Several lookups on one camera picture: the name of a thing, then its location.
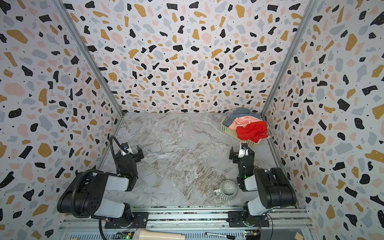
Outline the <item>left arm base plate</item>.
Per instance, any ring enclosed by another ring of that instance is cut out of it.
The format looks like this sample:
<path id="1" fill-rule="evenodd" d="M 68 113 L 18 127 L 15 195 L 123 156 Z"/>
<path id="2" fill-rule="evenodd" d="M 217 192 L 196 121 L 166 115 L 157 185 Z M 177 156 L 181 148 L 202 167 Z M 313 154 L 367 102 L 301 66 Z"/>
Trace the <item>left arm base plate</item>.
<path id="1" fill-rule="evenodd" d="M 109 219 L 105 223 L 105 229 L 131 230 L 145 229 L 149 218 L 148 212 L 133 212 L 123 215 L 118 219 Z"/>

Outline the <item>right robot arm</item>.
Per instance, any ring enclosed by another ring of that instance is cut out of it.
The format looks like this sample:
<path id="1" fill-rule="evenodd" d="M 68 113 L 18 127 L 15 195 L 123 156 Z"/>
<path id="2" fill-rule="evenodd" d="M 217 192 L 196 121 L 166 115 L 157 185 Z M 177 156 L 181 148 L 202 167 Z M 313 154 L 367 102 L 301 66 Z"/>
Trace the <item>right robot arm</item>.
<path id="1" fill-rule="evenodd" d="M 258 194 L 253 200 L 245 202 L 241 211 L 228 212 L 231 228 L 269 227 L 269 212 L 296 204 L 296 193 L 283 170 L 255 166 L 255 152 L 246 143 L 242 143 L 237 152 L 231 148 L 229 159 L 238 167 L 237 184 L 240 190 Z"/>

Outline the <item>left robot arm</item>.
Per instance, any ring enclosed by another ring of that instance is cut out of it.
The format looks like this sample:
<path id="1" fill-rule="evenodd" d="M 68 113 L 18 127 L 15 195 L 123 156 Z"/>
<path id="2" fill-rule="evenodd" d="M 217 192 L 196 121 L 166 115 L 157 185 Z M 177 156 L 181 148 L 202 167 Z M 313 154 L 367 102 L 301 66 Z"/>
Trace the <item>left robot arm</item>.
<path id="1" fill-rule="evenodd" d="M 59 213 L 75 218 L 105 220 L 106 229 L 144 229 L 147 212 L 133 212 L 128 203 L 105 198 L 105 192 L 131 192 L 139 178 L 137 163 L 144 158 L 142 149 L 124 143 L 114 155 L 119 173 L 86 170 L 77 174 L 57 203 Z"/>

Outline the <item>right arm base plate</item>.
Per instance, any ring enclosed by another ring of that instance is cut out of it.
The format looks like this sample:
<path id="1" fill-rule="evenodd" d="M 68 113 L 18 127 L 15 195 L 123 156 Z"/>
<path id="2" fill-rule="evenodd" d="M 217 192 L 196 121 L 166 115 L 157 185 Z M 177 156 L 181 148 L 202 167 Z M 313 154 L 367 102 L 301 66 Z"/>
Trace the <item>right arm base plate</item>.
<path id="1" fill-rule="evenodd" d="M 267 216 L 251 216 L 242 211 L 228 212 L 227 222 L 230 228 L 263 228 L 270 226 Z"/>

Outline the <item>red t shirt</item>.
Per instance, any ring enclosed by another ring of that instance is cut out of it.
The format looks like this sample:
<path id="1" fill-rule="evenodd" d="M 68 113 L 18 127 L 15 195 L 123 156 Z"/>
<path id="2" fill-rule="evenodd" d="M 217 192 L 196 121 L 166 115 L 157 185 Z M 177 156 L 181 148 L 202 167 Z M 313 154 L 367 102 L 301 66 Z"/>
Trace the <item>red t shirt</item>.
<path id="1" fill-rule="evenodd" d="M 260 140 L 267 139 L 269 137 L 267 122 L 259 121 L 250 123 L 245 127 L 238 127 L 237 135 L 240 140 L 249 140 L 254 143 L 258 143 Z"/>

